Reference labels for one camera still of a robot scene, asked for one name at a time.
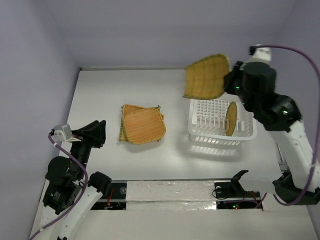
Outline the yellow woven fan plate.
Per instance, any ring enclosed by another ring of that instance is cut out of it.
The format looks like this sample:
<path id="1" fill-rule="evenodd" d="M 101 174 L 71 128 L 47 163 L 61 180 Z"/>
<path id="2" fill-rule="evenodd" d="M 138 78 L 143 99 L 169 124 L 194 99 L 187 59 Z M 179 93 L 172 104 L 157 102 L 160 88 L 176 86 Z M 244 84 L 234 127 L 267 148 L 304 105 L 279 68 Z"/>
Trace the yellow woven fan plate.
<path id="1" fill-rule="evenodd" d="M 224 76 L 230 72 L 230 60 L 225 54 L 206 56 L 185 68 L 184 97 L 213 100 L 224 93 Z"/>

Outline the round yellow green-rimmed plate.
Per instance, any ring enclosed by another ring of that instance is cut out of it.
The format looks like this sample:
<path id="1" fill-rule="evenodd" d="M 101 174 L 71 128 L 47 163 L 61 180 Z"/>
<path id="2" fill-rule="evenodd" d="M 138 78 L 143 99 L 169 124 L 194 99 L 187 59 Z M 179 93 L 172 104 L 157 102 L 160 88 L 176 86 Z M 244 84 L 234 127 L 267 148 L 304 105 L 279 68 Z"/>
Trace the round yellow green-rimmed plate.
<path id="1" fill-rule="evenodd" d="M 226 136 L 230 137 L 235 131 L 236 124 L 237 124 L 237 117 L 238 117 L 238 108 L 237 104 L 232 101 L 227 109 L 225 115 L 225 134 Z"/>

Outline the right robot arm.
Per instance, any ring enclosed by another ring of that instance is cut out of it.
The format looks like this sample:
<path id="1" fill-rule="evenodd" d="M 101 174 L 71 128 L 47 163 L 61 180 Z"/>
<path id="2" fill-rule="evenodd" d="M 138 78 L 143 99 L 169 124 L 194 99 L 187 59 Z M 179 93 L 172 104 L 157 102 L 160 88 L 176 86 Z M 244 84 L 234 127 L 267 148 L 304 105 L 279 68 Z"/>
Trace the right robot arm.
<path id="1" fill-rule="evenodd" d="M 275 199 L 284 206 L 317 205 L 320 165 L 305 136 L 296 102 L 275 92 L 277 72 L 264 62 L 237 61 L 224 80 L 224 91 L 239 97 L 244 109 L 263 125 L 279 146 L 288 170 L 273 180 Z"/>

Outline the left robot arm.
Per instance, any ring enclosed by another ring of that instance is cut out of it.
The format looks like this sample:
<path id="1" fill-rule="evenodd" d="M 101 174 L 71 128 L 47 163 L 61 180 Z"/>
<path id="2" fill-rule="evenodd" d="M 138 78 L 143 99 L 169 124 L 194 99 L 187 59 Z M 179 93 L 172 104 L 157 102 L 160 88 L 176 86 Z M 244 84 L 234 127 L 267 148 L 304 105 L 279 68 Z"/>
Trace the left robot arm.
<path id="1" fill-rule="evenodd" d="M 31 240 L 72 240 L 94 204 L 110 194 L 111 178 L 99 171 L 89 175 L 86 170 L 91 150 L 105 144 L 106 125 L 105 120 L 95 120 L 72 130 L 66 123 L 48 134 L 64 155 L 52 158 L 47 166 L 40 227 Z"/>

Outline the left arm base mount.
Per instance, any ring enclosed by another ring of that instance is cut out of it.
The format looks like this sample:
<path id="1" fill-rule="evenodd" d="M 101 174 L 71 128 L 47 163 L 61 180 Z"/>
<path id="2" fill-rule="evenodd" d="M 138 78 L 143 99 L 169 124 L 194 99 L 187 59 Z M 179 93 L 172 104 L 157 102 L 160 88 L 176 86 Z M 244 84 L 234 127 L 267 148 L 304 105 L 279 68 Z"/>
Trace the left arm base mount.
<path id="1" fill-rule="evenodd" d="M 104 194 L 92 207 L 91 210 L 126 210 L 127 182 L 114 181 L 111 189 Z"/>

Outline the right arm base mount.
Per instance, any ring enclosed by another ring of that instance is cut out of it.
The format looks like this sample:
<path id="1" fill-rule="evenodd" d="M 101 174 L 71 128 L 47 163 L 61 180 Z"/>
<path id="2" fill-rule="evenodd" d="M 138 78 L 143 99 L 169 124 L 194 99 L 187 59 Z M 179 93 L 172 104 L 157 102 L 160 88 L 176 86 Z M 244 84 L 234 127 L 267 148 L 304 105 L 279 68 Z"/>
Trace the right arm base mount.
<path id="1" fill-rule="evenodd" d="M 260 198 L 259 192 L 245 191 L 241 186 L 239 180 L 241 177 L 248 173 L 248 170 L 241 170 L 235 174 L 229 181 L 223 180 L 221 182 L 214 183 L 214 189 L 211 192 L 212 196 L 218 200 L 226 200 L 230 198 Z"/>

